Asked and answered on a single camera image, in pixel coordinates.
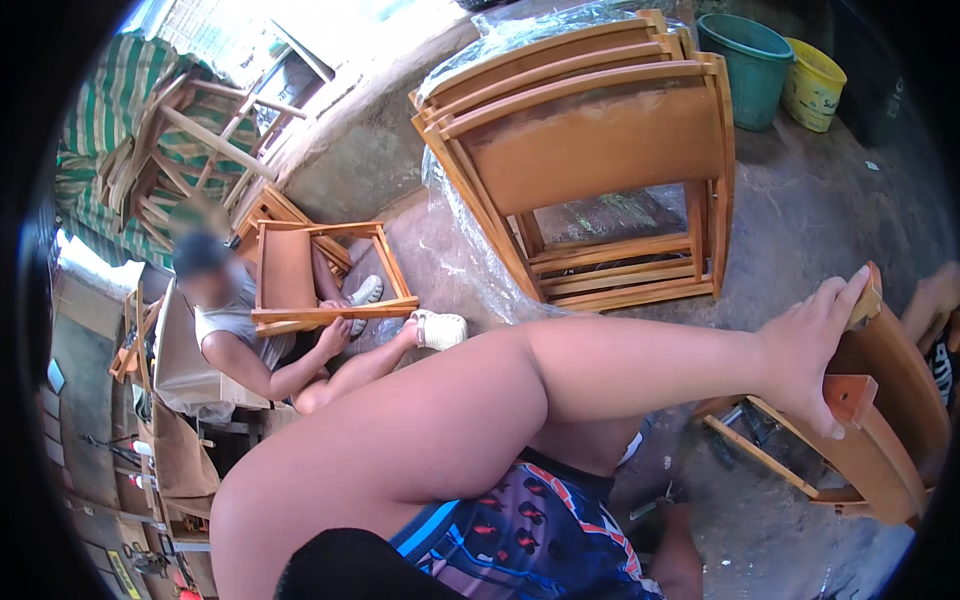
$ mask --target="white shoe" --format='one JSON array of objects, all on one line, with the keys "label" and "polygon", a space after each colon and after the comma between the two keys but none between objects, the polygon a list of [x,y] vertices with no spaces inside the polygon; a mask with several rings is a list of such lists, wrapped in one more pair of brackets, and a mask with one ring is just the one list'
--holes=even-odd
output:
[{"label": "white shoe", "polygon": [[421,308],[410,315],[417,320],[418,348],[446,350],[467,339],[467,320],[453,313],[437,314]]},{"label": "white shoe", "polygon": [[634,437],[633,441],[627,444],[627,451],[623,453],[623,458],[621,458],[620,462],[616,464],[618,467],[634,458],[634,454],[636,454],[636,449],[639,448],[640,442],[643,442],[643,434],[637,431],[636,437]]},{"label": "white shoe", "polygon": [[[363,280],[356,292],[350,295],[350,306],[363,306],[364,304],[379,302],[381,296],[383,296],[383,279],[371,275]],[[350,329],[350,337],[360,335],[366,326],[367,322],[365,320],[354,319],[353,327]]]}]

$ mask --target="person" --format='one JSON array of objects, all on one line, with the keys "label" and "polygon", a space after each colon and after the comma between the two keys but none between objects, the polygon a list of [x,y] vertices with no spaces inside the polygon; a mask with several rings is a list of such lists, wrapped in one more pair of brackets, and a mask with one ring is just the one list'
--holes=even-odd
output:
[{"label": "person", "polygon": [[948,348],[955,324],[950,315],[960,307],[960,263],[951,260],[932,276],[917,283],[910,303],[900,316],[900,325],[911,342],[920,349],[940,389],[944,406],[956,419],[957,392],[955,373],[957,355]]},{"label": "person", "polygon": [[[380,300],[383,283],[376,275],[343,296],[326,259],[311,248],[319,306],[344,308]],[[412,348],[446,349],[467,338],[462,317],[417,310],[392,340],[353,356],[331,376],[326,363],[366,322],[337,317],[319,338],[313,332],[257,337],[251,317],[256,293],[252,261],[212,235],[195,231],[174,247],[173,265],[177,285],[193,306],[197,343],[207,362],[251,392],[286,401],[302,415],[391,372]]]},{"label": "person", "polygon": [[649,573],[607,512],[620,455],[644,413],[733,394],[842,439],[824,372],[869,272],[756,333],[570,316],[357,388],[227,474],[210,522],[220,596],[701,598],[688,507]]}]

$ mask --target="striped tarp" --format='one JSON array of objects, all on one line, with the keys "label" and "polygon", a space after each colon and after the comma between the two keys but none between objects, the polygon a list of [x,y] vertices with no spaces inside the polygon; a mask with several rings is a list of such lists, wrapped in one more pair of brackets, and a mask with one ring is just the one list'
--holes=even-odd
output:
[{"label": "striped tarp", "polygon": [[[84,82],[76,104],[68,112],[58,148],[55,182],[61,226],[68,236],[77,235],[112,266],[134,259],[170,267],[168,251],[134,219],[126,223],[119,234],[113,233],[113,221],[118,215],[101,204],[97,173],[109,153],[138,130],[155,86],[165,84],[171,77],[198,65],[204,70],[201,79],[217,81],[212,71],[196,57],[179,55],[162,39],[145,40],[138,32],[119,34],[100,57]],[[236,99],[198,90],[193,103],[182,113],[219,134],[236,111],[237,104]],[[256,138],[253,121],[247,118],[231,136],[230,143],[248,152]],[[186,167],[194,167],[196,171],[203,168],[210,154],[204,144],[176,127],[170,127],[160,137],[159,148],[168,158]],[[244,169],[223,159],[217,160],[215,168],[204,184],[204,192],[220,201],[227,194],[228,185],[236,181]],[[220,176],[217,171],[234,175]],[[184,173],[183,178],[191,185],[198,179],[188,173]],[[177,191],[164,174],[160,175],[160,184]],[[165,195],[162,190],[155,194]],[[169,210],[170,207],[164,206],[163,209]]]}]

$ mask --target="concrete floor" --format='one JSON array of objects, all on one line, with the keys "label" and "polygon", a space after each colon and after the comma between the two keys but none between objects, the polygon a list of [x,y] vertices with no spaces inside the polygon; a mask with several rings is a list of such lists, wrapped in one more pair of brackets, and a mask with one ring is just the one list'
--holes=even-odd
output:
[{"label": "concrete floor", "polygon": [[[880,267],[884,299],[899,313],[917,279],[957,254],[943,173],[910,109],[886,148],[862,148],[838,120],[829,133],[817,134],[781,113],[768,132],[736,130],[736,154],[730,260],[720,300],[674,300],[611,315],[756,330],[824,278],[849,276],[867,260]],[[559,240],[590,231],[616,237],[682,228],[682,205],[666,192],[555,209],[541,215],[544,230]],[[408,195],[381,218],[421,305],[464,315],[471,335],[555,314],[518,294],[485,240],[465,232],[468,214],[437,189]],[[369,273],[383,276],[367,242],[355,243],[350,253],[355,266],[345,289]],[[388,291],[385,298],[391,297]],[[391,331],[390,323],[371,322],[348,353],[373,348]],[[429,353],[415,352],[403,364]],[[662,494],[671,479],[675,489],[683,487],[695,507],[706,598],[805,600],[835,593],[861,600],[875,593],[912,539],[905,525],[841,519],[812,507],[801,492],[736,450],[734,469],[724,470],[703,431],[688,423],[691,410],[686,405],[652,417],[646,441],[617,476],[616,514]],[[268,433],[295,417],[274,411]],[[777,432],[764,448],[814,485],[840,485],[789,433]]]}]

